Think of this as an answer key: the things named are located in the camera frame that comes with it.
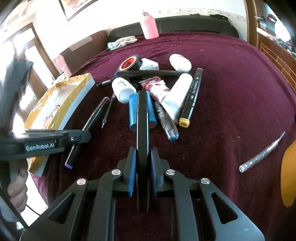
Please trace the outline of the person's left hand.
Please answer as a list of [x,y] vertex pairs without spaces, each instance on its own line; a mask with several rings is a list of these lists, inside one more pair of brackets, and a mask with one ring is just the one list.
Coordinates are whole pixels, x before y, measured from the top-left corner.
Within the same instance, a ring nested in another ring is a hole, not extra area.
[[11,182],[8,186],[8,195],[11,203],[17,209],[19,213],[25,210],[27,204],[27,185],[26,181],[28,178],[27,168],[21,168],[18,171],[18,175],[15,181]]

